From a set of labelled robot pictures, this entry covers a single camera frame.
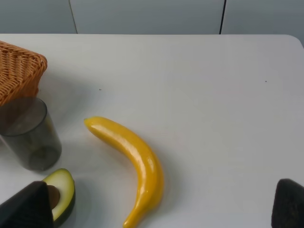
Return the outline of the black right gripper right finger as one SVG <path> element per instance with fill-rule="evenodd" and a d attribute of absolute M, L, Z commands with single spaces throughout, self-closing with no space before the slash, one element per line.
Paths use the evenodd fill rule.
<path fill-rule="evenodd" d="M 273 228 L 304 226 L 304 187 L 291 179 L 280 179 L 271 217 Z"/>

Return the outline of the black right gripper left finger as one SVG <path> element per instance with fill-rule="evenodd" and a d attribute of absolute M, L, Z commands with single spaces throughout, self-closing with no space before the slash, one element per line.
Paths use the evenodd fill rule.
<path fill-rule="evenodd" d="M 34 181 L 0 205 L 2 228 L 52 228 L 47 184 Z"/>

